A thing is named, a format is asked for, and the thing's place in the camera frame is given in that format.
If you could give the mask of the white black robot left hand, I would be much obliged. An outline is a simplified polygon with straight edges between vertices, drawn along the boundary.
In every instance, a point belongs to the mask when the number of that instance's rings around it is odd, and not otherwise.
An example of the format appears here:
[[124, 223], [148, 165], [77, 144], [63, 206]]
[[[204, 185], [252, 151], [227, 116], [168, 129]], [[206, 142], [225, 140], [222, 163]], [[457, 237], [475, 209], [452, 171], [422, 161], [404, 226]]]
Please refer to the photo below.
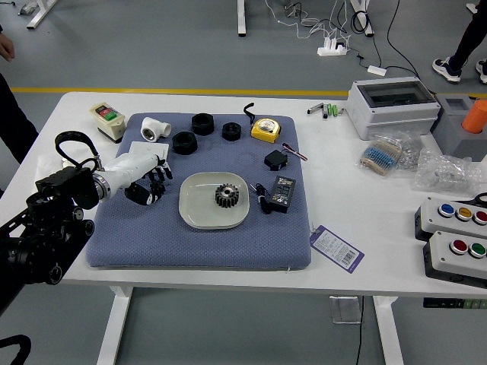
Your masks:
[[123, 190], [128, 200], [139, 205], [157, 202], [165, 192], [165, 176], [173, 179], [168, 162], [154, 153], [124, 153], [93, 173], [98, 197], [110, 200]]

